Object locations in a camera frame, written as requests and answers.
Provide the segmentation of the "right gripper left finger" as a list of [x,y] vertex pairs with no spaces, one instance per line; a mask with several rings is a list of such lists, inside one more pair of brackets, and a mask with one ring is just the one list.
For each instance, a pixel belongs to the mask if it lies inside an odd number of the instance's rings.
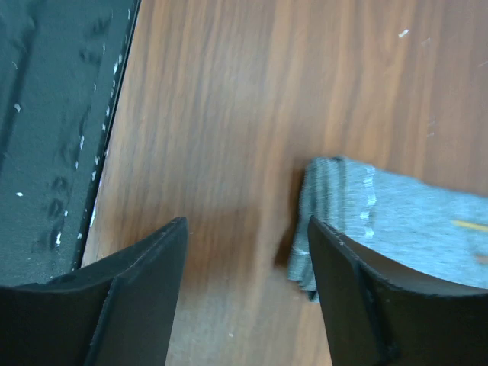
[[163,365],[188,246],[177,217],[45,284],[1,289],[3,365]]

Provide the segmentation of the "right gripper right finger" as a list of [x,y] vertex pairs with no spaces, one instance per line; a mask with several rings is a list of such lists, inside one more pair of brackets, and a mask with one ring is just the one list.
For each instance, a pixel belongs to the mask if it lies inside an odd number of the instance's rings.
[[311,217],[334,365],[485,365],[487,291],[416,271]]

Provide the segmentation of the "grey cloth napkin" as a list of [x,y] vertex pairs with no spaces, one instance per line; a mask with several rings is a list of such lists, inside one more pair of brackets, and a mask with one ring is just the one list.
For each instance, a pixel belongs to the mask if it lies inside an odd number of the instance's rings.
[[487,286],[487,233],[452,223],[487,225],[484,196],[427,185],[346,157],[312,159],[300,189],[287,277],[317,302],[307,236],[311,217],[427,275]]

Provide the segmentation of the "gold fork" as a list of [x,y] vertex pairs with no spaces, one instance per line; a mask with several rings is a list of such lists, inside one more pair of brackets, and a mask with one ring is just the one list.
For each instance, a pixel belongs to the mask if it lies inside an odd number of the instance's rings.
[[480,232],[488,232],[488,226],[486,224],[472,223],[465,220],[453,220],[452,223],[456,226],[463,227],[470,230],[476,230]]

